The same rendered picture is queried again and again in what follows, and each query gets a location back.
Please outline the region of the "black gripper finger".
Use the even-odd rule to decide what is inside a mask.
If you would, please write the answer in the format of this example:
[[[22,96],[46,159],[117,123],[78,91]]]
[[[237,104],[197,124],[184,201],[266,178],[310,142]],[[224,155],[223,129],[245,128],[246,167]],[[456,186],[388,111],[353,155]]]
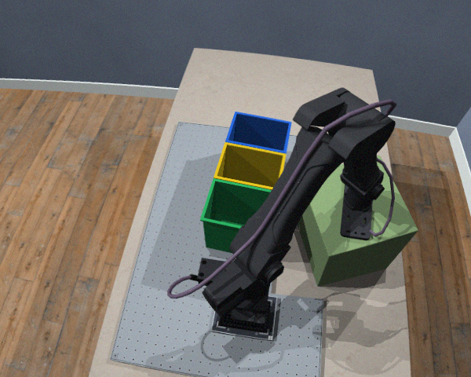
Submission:
[[[251,323],[264,324],[265,323],[265,316],[266,316],[266,314],[263,314],[263,313],[255,313],[254,322],[251,322]]]

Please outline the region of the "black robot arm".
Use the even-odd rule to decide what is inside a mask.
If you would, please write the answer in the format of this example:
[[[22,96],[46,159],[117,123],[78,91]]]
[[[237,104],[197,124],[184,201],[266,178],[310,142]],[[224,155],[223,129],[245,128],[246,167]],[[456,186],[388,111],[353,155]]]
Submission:
[[[259,231],[255,241],[205,284],[202,292],[221,318],[243,301],[251,300],[252,291],[248,289],[260,290],[283,273],[281,261],[290,250],[288,244],[301,216],[342,163],[340,178],[345,191],[340,234],[369,240],[372,203],[385,189],[380,184],[384,173],[377,165],[377,153],[390,138],[396,122],[374,108],[333,127],[322,140],[317,137],[321,132],[317,126],[325,127],[365,106],[368,103],[339,88],[297,110],[293,120],[301,129],[291,156],[267,199],[240,227],[229,250],[234,254]]]

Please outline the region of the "blue open-top bin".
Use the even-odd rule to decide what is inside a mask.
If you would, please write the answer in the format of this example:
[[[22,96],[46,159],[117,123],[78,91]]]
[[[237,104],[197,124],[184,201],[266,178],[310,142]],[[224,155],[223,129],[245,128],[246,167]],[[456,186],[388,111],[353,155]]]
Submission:
[[[291,123],[259,115],[235,112],[225,142],[286,154]]]

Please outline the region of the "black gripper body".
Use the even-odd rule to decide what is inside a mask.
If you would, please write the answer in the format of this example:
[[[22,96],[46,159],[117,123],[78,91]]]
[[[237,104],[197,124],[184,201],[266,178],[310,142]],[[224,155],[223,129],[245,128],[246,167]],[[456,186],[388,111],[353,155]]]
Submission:
[[[251,300],[245,300],[243,303],[239,304],[232,311],[233,320],[242,320],[248,322],[254,322],[255,312],[246,311],[243,309],[254,310],[256,312],[264,313],[267,309],[268,304],[268,291],[270,284],[267,284],[261,290],[250,290],[252,291]]]

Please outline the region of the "yellow bin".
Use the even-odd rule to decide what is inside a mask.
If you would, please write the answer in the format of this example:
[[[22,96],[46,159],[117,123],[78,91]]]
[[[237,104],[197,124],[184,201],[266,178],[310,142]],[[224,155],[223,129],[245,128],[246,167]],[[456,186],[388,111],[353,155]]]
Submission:
[[[214,178],[272,190],[285,158],[283,153],[225,142]]]

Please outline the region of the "green bin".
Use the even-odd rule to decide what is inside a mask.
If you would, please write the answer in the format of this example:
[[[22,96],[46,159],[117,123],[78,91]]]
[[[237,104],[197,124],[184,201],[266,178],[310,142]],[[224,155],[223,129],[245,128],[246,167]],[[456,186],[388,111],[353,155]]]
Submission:
[[[240,227],[256,213],[270,192],[214,178],[200,218],[206,247],[231,253],[230,244]]]

